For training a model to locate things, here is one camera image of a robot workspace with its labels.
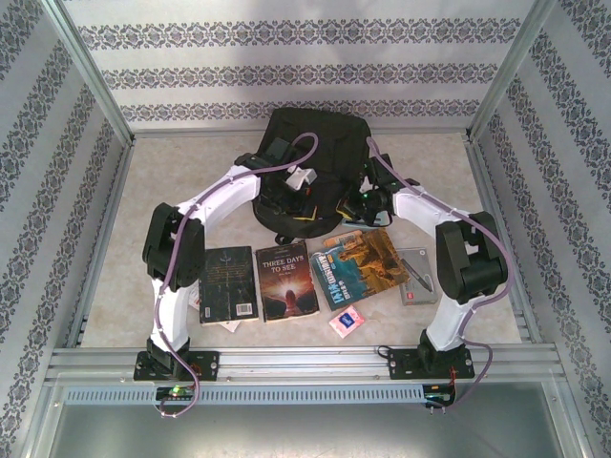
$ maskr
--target beige floor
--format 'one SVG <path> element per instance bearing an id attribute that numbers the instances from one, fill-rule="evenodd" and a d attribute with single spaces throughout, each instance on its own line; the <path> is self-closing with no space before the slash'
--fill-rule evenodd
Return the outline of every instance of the beige floor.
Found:
<path id="1" fill-rule="evenodd" d="M 153 290 L 141 251 L 153 209 L 160 202 L 187 200 L 223 175 L 233 160 L 256 151 L 259 136 L 217 136 L 140 139 L 130 167 L 97 285 L 83 346 L 143 347 L 153 322 Z M 405 177 L 419 180 L 430 192 L 457 208 L 481 209 L 460 135 L 379 135 L 383 153 Z M 333 234 L 347 232 L 338 226 Z M 389 228 L 397 248 L 426 246 L 434 263 L 434 242 L 415 226 L 397 220 Z M 253 217 L 245 204 L 206 235 L 208 247 L 251 245 L 254 250 L 274 245 L 274 235 Z M 307 241 L 310 252 L 322 248 L 322 239 Z M 201 327 L 189 310 L 191 345 L 332 346 L 417 344 L 434 316 L 436 305 L 405 307 L 393 288 L 356 304 L 365 324 L 344 340 L 331 329 L 334 316 L 316 284 L 321 313 L 282 323 L 263 319 L 241 323 L 234 334 L 219 325 Z M 485 307 L 467 330 L 471 340 L 519 343 L 509 301 Z"/>

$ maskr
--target enclosure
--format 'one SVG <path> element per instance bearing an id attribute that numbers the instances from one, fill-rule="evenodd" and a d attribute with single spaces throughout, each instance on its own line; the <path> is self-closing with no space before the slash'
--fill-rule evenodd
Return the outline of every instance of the enclosure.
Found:
<path id="1" fill-rule="evenodd" d="M 610 9 L 4 0 L 2 456 L 611 455 Z M 375 351 L 414 347 L 435 314 L 396 289 L 367 299 L 344 340 L 318 284 L 311 318 L 231 333 L 189 310 L 191 345 L 220 356 L 179 419 L 151 406 L 172 384 L 134 381 L 153 325 L 153 210 L 256 151 L 282 106 L 363 117 L 402 176 L 494 216 L 516 285 L 467 330 L 494 360 L 456 410 L 430 415 L 435 381 L 392 380 Z M 426 247 L 434 271 L 433 239 L 403 220 L 388 231 Z M 207 247 L 273 244 L 247 204 L 206 234 Z M 471 351 L 478 374 L 488 355 Z"/>

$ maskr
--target black book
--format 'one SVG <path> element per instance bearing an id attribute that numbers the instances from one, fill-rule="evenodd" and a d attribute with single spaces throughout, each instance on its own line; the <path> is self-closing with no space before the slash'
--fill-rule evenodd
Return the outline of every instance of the black book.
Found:
<path id="1" fill-rule="evenodd" d="M 200 300 L 202 324 L 259 318 L 249 246 L 206 250 Z"/>
<path id="2" fill-rule="evenodd" d="M 304 241 L 265 248 L 256 255 L 266 322 L 319 312 Z"/>

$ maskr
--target black backpack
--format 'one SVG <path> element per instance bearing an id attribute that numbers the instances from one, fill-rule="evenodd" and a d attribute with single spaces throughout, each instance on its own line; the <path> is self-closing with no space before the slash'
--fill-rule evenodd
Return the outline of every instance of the black backpack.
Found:
<path id="1" fill-rule="evenodd" d="M 366 140 L 371 131 L 365 119 L 349 114 L 289 107 L 276 109 L 256 156 L 262 156 L 275 138 L 292 142 L 305 132 L 313 132 L 319 138 L 314 155 L 300 165 L 302 169 L 316 171 L 317 177 L 304 198 L 305 208 L 315 210 L 299 215 L 287 211 L 287 205 L 265 198 L 264 188 L 273 177 L 262 176 L 262 192 L 253 200 L 255 218 L 278 234 L 278 244 L 312 239 L 332 231 L 342 221 L 338 204 L 351 190 L 359 189 L 365 177 L 369 157 Z M 306 154 L 312 144 L 312 139 L 305 138 L 295 145 L 299 156 Z"/>

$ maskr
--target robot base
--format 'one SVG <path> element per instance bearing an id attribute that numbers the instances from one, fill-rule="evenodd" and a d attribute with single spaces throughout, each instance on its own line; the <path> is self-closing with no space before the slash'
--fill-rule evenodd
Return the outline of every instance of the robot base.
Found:
<path id="1" fill-rule="evenodd" d="M 178 353 L 193 367 L 198 379 L 204 382 L 216 382 L 219 373 L 218 351 L 189 350 L 186 343 Z M 148 349 L 137 354 L 134 369 L 135 382 L 173 381 L 188 382 L 193 380 L 191 375 L 169 353 L 162 352 L 151 340 L 147 343 Z"/>
<path id="2" fill-rule="evenodd" d="M 382 354 L 381 348 L 388 353 Z M 472 379 L 475 377 L 471 352 L 464 344 L 449 351 L 436 351 L 426 331 L 417 348 L 398 349 L 382 346 L 378 354 L 389 362 L 391 380 Z"/>

